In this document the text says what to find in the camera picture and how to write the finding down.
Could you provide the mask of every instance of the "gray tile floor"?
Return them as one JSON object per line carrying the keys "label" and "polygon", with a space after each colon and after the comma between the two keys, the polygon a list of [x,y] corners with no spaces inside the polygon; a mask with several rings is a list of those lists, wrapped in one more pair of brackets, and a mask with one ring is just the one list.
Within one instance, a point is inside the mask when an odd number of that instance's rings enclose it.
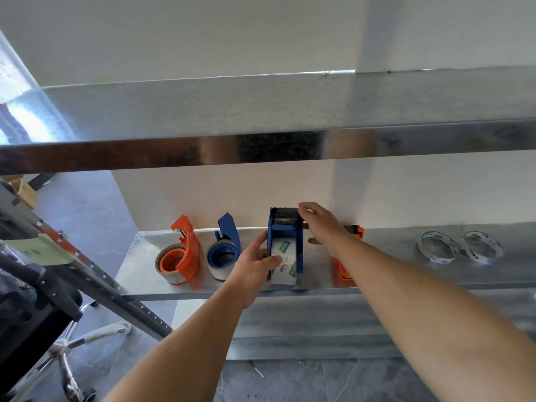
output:
{"label": "gray tile floor", "polygon": [[[35,210],[110,275],[115,275],[137,229],[110,172],[57,175],[39,191]],[[171,323],[176,302],[146,302]],[[103,307],[86,311],[76,334],[121,320]],[[81,346],[69,354],[81,388],[104,395],[157,342],[138,329]],[[436,399],[411,367],[398,358],[256,361],[224,366],[214,401],[429,402]],[[35,402],[65,401],[59,371],[52,368],[29,396]]]}

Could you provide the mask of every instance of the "blue tape dispenser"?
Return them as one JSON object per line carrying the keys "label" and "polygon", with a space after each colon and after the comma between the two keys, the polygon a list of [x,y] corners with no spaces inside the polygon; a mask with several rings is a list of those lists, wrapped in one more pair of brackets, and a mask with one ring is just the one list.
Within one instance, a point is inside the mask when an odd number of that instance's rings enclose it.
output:
{"label": "blue tape dispenser", "polygon": [[233,270],[242,249],[233,217],[225,213],[219,220],[220,231],[215,231],[216,242],[207,251],[206,260],[213,277],[225,281]]}
{"label": "blue tape dispenser", "polygon": [[270,274],[272,283],[295,285],[297,274],[303,273],[303,219],[298,209],[270,209],[268,254],[283,258]]}

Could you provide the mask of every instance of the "orange tape dispenser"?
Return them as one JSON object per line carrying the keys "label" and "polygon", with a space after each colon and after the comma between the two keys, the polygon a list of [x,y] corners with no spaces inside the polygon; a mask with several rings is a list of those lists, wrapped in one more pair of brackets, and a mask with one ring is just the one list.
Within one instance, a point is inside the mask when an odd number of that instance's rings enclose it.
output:
{"label": "orange tape dispenser", "polygon": [[[365,229],[363,227],[356,226],[355,224],[352,226],[344,226],[344,228],[357,240],[362,240],[363,236],[365,235]],[[346,270],[341,261],[338,259],[335,259],[335,261],[337,261],[337,269],[339,270],[340,277],[345,281],[352,281],[353,279],[350,276],[350,273]]]}
{"label": "orange tape dispenser", "polygon": [[154,267],[170,284],[177,285],[188,282],[199,269],[199,240],[186,216],[180,216],[171,229],[182,234],[181,243],[160,251]]}

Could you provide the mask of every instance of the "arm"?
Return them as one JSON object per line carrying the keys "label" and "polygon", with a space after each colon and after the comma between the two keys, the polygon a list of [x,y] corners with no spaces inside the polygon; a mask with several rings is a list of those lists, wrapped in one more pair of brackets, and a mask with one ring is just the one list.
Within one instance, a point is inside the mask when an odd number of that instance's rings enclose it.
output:
{"label": "arm", "polygon": [[299,211],[439,400],[536,399],[536,345],[507,318],[432,271],[355,240],[317,203]]}
{"label": "arm", "polygon": [[242,252],[231,275],[184,324],[142,358],[104,402],[208,401],[242,310],[249,307],[268,271],[281,257],[266,258],[263,233]]}

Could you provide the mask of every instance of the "packing tape roll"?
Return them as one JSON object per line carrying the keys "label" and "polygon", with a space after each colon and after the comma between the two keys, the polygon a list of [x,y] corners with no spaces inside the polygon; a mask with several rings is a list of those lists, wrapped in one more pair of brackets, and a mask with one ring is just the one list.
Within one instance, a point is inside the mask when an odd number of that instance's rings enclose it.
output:
{"label": "packing tape roll", "polygon": [[[465,241],[466,238],[475,238],[476,240],[480,240],[486,243],[493,250],[495,258],[488,258],[482,254],[477,253],[475,250],[469,247],[469,244],[467,244],[467,241]],[[463,238],[461,239],[460,247],[461,250],[464,251],[465,255],[469,257],[469,259],[484,265],[494,264],[498,258],[504,255],[504,250],[502,249],[499,242],[492,236],[482,233],[480,231],[469,231],[468,233],[465,233]]]}
{"label": "packing tape roll", "polygon": [[212,244],[206,253],[211,275],[220,281],[225,281],[231,274],[239,255],[240,248],[237,249],[231,240],[218,240]]}
{"label": "packing tape roll", "polygon": [[[425,247],[425,244],[422,241],[424,238],[434,238],[446,244],[447,247],[449,247],[450,251],[452,252],[452,257],[444,258],[438,255],[435,255],[432,251],[430,251],[428,248]],[[452,260],[459,253],[458,244],[456,244],[455,241],[449,236],[447,236],[446,234],[440,233],[438,231],[427,231],[426,233],[424,233],[419,238],[419,241],[417,241],[417,247],[419,248],[419,251],[421,252],[421,254],[423,254],[430,261],[435,262],[437,264],[448,264],[452,262]]]}
{"label": "packing tape roll", "polygon": [[283,262],[272,270],[272,284],[296,284],[296,238],[273,238],[271,255],[279,255]]}
{"label": "packing tape roll", "polygon": [[[161,269],[160,262],[162,261],[162,258],[169,254],[171,251],[174,251],[174,254],[176,255],[176,262],[170,262],[169,263],[169,270],[163,270]],[[183,244],[171,244],[165,247],[160,253],[157,255],[156,260],[154,261],[154,268],[157,270],[157,272],[164,277],[168,283],[177,285],[177,284],[183,284],[187,281],[187,279],[177,270],[175,269],[175,266],[178,264],[178,262],[182,259],[184,254],[186,253],[186,245]]]}

